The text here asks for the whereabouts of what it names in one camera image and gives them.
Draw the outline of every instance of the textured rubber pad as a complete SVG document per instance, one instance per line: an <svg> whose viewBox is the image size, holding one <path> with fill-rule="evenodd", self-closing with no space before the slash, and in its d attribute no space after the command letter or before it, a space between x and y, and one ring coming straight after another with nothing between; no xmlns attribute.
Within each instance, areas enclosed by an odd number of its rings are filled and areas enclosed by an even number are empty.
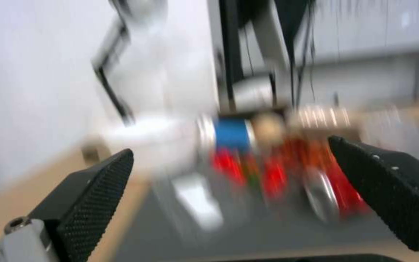
<svg viewBox="0 0 419 262"><path fill-rule="evenodd" d="M419 251L419 160L337 136L329 145L367 204L410 249Z"/></svg>
<svg viewBox="0 0 419 262"><path fill-rule="evenodd" d="M61 261L86 261L123 195L133 165L129 149L68 175L31 213L41 219Z"/></svg>

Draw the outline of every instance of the red object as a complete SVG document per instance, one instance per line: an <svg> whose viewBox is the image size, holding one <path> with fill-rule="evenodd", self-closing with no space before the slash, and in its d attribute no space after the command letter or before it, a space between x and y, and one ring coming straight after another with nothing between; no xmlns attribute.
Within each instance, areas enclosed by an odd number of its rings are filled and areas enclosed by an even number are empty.
<svg viewBox="0 0 419 262"><path fill-rule="evenodd" d="M331 183L339 206L339 214L342 218L354 213L364 213L369 210L366 202L348 181L339 165L334 161L326 170L326 175Z"/></svg>
<svg viewBox="0 0 419 262"><path fill-rule="evenodd" d="M237 184L244 185L246 183L246 178L243 176L240 163L229 150L222 149L218 151L214 156L213 166Z"/></svg>
<svg viewBox="0 0 419 262"><path fill-rule="evenodd" d="M279 198L286 190L287 176L283 163L276 159L268 159L264 163L262 180L263 192L268 198Z"/></svg>

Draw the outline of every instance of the white wall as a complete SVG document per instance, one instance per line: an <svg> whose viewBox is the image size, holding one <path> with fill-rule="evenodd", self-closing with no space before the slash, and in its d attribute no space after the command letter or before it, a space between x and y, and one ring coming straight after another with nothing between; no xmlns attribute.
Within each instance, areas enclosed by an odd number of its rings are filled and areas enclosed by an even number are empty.
<svg viewBox="0 0 419 262"><path fill-rule="evenodd" d="M205 1L173 0L169 9L170 18L178 19L171 23L179 25L171 28L173 34L185 36L179 40L195 33L211 39ZM0 0L0 190L78 143L95 124L107 122L105 104L115 114L90 62L113 17L108 0ZM203 65L196 67L208 70L203 81L214 81L211 56L200 54ZM193 77L192 83L198 81ZM215 105L214 97L207 99Z"/></svg>

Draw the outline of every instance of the wooden table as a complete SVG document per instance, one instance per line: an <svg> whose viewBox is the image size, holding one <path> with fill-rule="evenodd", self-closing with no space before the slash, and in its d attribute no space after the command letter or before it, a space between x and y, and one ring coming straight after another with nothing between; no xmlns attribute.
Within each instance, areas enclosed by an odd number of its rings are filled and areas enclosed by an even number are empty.
<svg viewBox="0 0 419 262"><path fill-rule="evenodd" d="M28 214L42 199L54 189L65 176L73 171L86 168L94 163L85 159L85 150L79 146L67 152L52 164L40 168L30 178L21 181L11 189L0 193L0 237L5 224L21 215ZM108 156L107 150L102 150L100 159ZM149 182L140 174L132 172L115 215L112 217L105 234L93 251L89 261L109 261L115 255L126 229L133 222L134 215L139 210L141 202L148 192ZM244 257L213 257L215 259L253 259L266 257L299 257L332 254L364 254L373 253L387 255L402 261L418 261L419 253L412 252L399 242L375 242L367 245L349 245L342 247L323 247L320 249L305 249L276 254L248 254Z"/></svg>

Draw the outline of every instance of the table surface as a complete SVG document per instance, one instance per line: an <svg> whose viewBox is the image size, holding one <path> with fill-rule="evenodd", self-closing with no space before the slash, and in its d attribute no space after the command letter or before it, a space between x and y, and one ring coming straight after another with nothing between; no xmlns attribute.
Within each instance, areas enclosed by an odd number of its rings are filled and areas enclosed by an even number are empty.
<svg viewBox="0 0 419 262"><path fill-rule="evenodd" d="M28 214L65 176L87 166L88 164L83 158L83 153L80 147L78 147L67 152L51 165L40 168L30 178L0 193L0 237L4 225L9 220ZM316 222L303 223L301 220L304 218L299 219L299 216L296 215L291 215L285 221L275 220L272 217L263 217L256 221L256 224L247 224L246 227L237 229L239 231L238 234L225 236L221 243L216 247L212 247L211 250L185 249L185 247L178 244L175 232L173 232L170 225L166 224L163 216L157 215L160 211L156 208L156 204L153 204L153 194L149 194L149 188L150 183L143 179L143 176L132 172L115 215L112 217L96 249L92 252L89 261L117 261L121 260L121 258L126 258L129 261L133 259L133 253L130 253L128 250L137 250L139 247L145 246L151 248L160 244L166 245L168 250L176 248L175 252L168 252L167 257L155 257L156 259L164 260L192 260L191 258L198 258L199 261L202 261L371 253L387 255L402 261L419 261L419 252L412 252L407 249L404 244L392 237L382 222L374 216L339 230L339 237L335 240L331 240L327 235L323 235L323 232L332 232L333 229L321 227ZM144 221L146 221L146 225L153 229L148 231L137 230L137 228L140 228L137 225L145 225L143 224ZM291 224L296 223L300 226L289 228L289 222L294 222ZM278 230L279 225L284 225L287 228L288 236L282 235L283 231ZM356 233L356 231L350 230L350 228L361 230L362 234L359 237L359 241L350 241L351 237L353 238L350 234ZM163 232L165 232L164 241L153 242ZM272 240L277 240L263 243L253 238L253 236L257 235L260 236L259 239L271 238ZM251 242L239 241L239 244L232 246L225 244L237 242L241 238L249 239L250 237L253 238ZM283 241L280 239L281 237L288 243L279 244ZM303 240L296 242L295 239L298 239L298 237ZM276 245L275 249L271 248L272 243Z"/></svg>

